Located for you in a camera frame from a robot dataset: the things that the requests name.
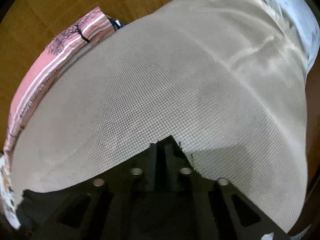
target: white stripe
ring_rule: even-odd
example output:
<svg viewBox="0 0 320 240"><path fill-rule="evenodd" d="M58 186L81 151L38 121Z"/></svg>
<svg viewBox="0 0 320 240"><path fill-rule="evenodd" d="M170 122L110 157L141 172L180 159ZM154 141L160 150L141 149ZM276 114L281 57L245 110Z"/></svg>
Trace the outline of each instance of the white stripe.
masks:
<svg viewBox="0 0 320 240"><path fill-rule="evenodd" d="M112 26L111 24L108 25L105 28L99 28L97 29L97 31L95 33L93 33L91 35L91 37L93 38L94 36L96 36L98 33L106 30L107 28L109 28L110 26ZM60 76L62 76L67 69L69 69L69 67L78 59L80 58L83 54L87 53L93 46L95 46L97 44L97 42L99 42L99 40L95 41L94 43L92 41L90 41L90 43L86 44L86 46L83 47L83 49L80 49L75 55L73 55L70 60L68 60L68 62L61 68L61 71L59 72L59 74L56 76L56 79L58 79Z"/></svg>
<svg viewBox="0 0 320 240"><path fill-rule="evenodd" d="M94 37L98 32L101 32L107 28L109 28L111 26L111 23L109 22L109 20L103 22L101 25L99 25L98 28L100 28L101 26L105 25L106 23L109 23L106 27L96 31L94 33L94 35L92 35L92 37ZM82 44L78 44L76 47L72 48L61 60L59 60L43 77L42 79L38 82L38 84L34 87L34 89L31 92L31 95L33 95L33 93L36 91L36 89L39 87L39 85L42 83L42 81L51 73L52 70L54 70L56 68L57 65L59 65L62 61L64 61L70 54L71 52L73 52L75 49L77 49L80 45Z"/></svg>
<svg viewBox="0 0 320 240"><path fill-rule="evenodd" d="M82 33L84 33L91 25L95 24L96 22L98 22L98 21L99 21L100 19L102 19L103 17L105 17L104 14L100 15L97 19L95 19L93 22L91 22L90 24L88 24L87 27L84 28L84 30L83 30ZM66 49L67 49L73 42L79 40L80 38L81 38L81 37L78 37L78 38L74 39L73 41L70 41L70 42L65 46L65 48L63 49L63 51L60 52L60 53L57 55L57 57L55 57L47 66L45 66L45 67L42 69L42 71L36 76L36 78L35 78L35 79L32 81L32 83L29 85L28 89L26 90L26 92L24 93L23 97L21 98L21 100L20 100L20 102L19 102L19 104L18 104L18 107L17 107L17 109L16 109L16 112L15 112L15 114L14 114L14 116L13 116L13 119L12 119L13 121L15 121L15 118L16 118L16 116L17 116L18 110L19 110L19 108L21 107L21 104L23 103L23 100L25 99L27 93L29 92L29 90L31 89L31 87L33 86L33 84L37 81L37 79L41 76L41 74L42 74L48 67L50 67L50 65L51 65L53 62L55 62L55 61L66 51Z"/></svg>

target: white fabric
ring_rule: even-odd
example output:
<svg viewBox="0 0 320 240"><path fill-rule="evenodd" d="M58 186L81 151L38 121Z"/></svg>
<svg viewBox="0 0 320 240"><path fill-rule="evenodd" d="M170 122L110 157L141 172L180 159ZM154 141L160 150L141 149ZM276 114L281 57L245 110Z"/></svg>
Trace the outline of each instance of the white fabric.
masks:
<svg viewBox="0 0 320 240"><path fill-rule="evenodd" d="M292 23L301 38L307 54L305 65L308 73L312 68L320 45L320 29L311 9L304 0L265 0L280 16Z"/></svg>
<svg viewBox="0 0 320 240"><path fill-rule="evenodd" d="M2 155L0 157L0 172L1 172L0 190L1 190L1 198L2 198L0 199L0 201L2 201L1 207L3 208L3 212L8 222L10 223L10 225L12 225L15 229L18 229L20 227L20 223L17 216L13 212L15 211L15 206L12 205L13 202L11 202L11 200L13 199L12 199L11 193L5 190L5 188L7 188L9 185L10 179L4 173L4 167L5 167L5 161L4 161L4 155Z"/></svg>
<svg viewBox="0 0 320 240"><path fill-rule="evenodd" d="M305 54L288 26L258 0L174 0L120 29L61 76L20 135L17 200L173 135L198 172L228 178L288 231L307 184Z"/></svg>

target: tree print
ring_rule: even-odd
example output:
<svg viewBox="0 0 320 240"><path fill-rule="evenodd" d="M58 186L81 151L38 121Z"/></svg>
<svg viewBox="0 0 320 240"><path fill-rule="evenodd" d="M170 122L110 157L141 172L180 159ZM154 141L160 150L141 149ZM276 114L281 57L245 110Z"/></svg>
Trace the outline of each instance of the tree print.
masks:
<svg viewBox="0 0 320 240"><path fill-rule="evenodd" d="M85 40L87 43L90 42L88 38L83 36L82 34L82 28L84 25L90 21L91 19L95 18L96 15L101 12L100 8L97 7L94 10L87 13L85 16L77 20L73 25L69 26L67 29L62 31L60 34L58 34L46 47L48 49L48 53L58 55L60 52L63 51L64 43L71 39L72 37L79 34L83 40Z"/></svg>

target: wrinkled fabric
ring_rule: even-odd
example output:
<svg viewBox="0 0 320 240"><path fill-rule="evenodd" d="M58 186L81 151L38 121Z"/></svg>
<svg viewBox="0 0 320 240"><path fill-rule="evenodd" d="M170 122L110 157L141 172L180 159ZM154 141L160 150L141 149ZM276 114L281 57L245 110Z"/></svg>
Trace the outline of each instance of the wrinkled fabric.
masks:
<svg viewBox="0 0 320 240"><path fill-rule="evenodd" d="M289 23L259 0L174 0L48 91L14 150L15 202L173 135L200 174L229 179L287 232L307 185L305 60Z"/></svg>
<svg viewBox="0 0 320 240"><path fill-rule="evenodd" d="M320 28L311 9L304 0L264 0L277 14L292 23L307 55L305 69L308 74L315 63L320 45Z"/></svg>
<svg viewBox="0 0 320 240"><path fill-rule="evenodd" d="M16 205L14 204L13 191L11 189L11 182L9 178L10 173L7 172L10 170L10 167L9 163L5 162L7 158L4 157L4 155L0 157L1 207L3 208L3 213L6 216L10 225L17 229L20 227L20 222L15 213Z"/></svg>

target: pink striped fabric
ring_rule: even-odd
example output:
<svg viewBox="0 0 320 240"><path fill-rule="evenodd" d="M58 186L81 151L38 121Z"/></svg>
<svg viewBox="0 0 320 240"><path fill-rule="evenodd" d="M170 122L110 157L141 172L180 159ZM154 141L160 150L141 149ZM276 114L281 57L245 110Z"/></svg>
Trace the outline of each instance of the pink striped fabric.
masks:
<svg viewBox="0 0 320 240"><path fill-rule="evenodd" d="M99 7L57 35L23 78L11 102L4 152L9 154L42 97L59 75L62 66L85 45L111 35L113 26Z"/></svg>

